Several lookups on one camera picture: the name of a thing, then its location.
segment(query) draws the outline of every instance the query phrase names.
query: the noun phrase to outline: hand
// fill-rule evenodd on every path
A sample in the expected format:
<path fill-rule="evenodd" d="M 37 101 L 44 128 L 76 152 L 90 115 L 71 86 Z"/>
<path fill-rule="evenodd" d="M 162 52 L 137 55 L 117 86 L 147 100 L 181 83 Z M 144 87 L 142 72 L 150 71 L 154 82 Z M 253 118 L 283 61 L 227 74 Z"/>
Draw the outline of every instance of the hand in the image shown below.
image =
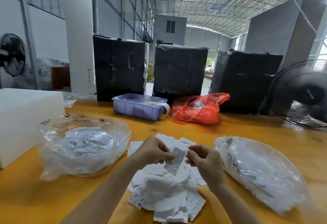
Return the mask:
<path fill-rule="evenodd" d="M 140 169 L 148 164 L 163 164 L 164 161 L 175 159 L 166 144 L 154 136 L 146 139 L 131 157 L 137 160 L 137 163 L 140 164 Z"/>
<path fill-rule="evenodd" d="M 218 150 L 205 145 L 190 146 L 187 158 L 186 163 L 198 168 L 209 188 L 227 185 Z"/>

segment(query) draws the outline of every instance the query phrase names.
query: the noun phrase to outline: plastic bag of tags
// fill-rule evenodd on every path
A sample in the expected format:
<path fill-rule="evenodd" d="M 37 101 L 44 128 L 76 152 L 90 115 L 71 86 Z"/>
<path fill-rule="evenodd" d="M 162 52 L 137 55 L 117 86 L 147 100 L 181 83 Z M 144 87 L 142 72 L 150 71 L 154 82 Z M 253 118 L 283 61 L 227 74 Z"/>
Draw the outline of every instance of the plastic bag of tags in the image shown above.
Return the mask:
<path fill-rule="evenodd" d="M 303 176 L 276 149 L 234 136 L 217 138 L 214 147 L 226 172 L 276 213 L 282 215 L 299 206 L 314 208 Z"/>
<path fill-rule="evenodd" d="M 92 177 L 104 173 L 127 148 L 131 129 L 117 119 L 66 114 L 41 123 L 43 159 L 41 179 L 62 174 Z"/>

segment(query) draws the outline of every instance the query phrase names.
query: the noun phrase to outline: red plastic bag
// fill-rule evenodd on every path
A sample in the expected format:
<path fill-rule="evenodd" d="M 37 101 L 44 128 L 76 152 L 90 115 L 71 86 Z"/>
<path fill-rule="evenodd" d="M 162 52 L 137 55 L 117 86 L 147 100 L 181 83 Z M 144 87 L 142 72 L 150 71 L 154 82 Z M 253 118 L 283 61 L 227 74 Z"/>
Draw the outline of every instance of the red plastic bag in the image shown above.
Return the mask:
<path fill-rule="evenodd" d="M 207 125 L 221 123 L 219 105 L 231 96 L 228 93 L 212 93 L 204 96 L 189 96 L 174 100 L 169 115 L 173 119 L 199 122 Z"/>

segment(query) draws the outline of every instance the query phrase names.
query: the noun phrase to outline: ceiling light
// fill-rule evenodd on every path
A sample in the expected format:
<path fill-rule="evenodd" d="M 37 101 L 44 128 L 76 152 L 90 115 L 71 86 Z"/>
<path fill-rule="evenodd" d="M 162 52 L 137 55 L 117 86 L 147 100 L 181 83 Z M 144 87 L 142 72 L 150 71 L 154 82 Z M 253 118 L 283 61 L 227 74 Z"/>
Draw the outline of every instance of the ceiling light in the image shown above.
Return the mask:
<path fill-rule="evenodd" d="M 192 27 L 192 28 L 198 28 L 198 29 L 203 29 L 203 30 L 207 30 L 207 31 L 211 31 L 211 32 L 215 32 L 215 33 L 218 33 L 218 34 L 221 34 L 223 36 L 227 36 L 219 31 L 215 31 L 215 30 L 212 30 L 210 28 L 206 28 L 206 27 L 203 27 L 203 26 L 197 26 L 197 25 L 192 25 L 192 24 L 187 24 L 186 25 L 187 27 Z"/>

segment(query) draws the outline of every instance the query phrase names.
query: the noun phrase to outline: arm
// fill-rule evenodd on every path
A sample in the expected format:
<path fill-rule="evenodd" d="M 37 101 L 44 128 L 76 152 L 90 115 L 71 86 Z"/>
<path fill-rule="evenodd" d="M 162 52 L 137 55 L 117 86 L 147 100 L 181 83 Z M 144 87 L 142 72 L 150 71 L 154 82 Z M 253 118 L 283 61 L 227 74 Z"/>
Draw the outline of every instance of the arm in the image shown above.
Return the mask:
<path fill-rule="evenodd" d="M 166 145 L 156 137 L 149 137 L 126 159 L 108 179 L 63 219 L 60 224 L 107 224 L 135 173 L 147 164 L 173 160 Z"/>
<path fill-rule="evenodd" d="M 190 146 L 187 157 L 186 163 L 198 168 L 233 224 L 262 224 L 244 200 L 228 185 L 220 153 L 216 149 L 204 145 Z"/>

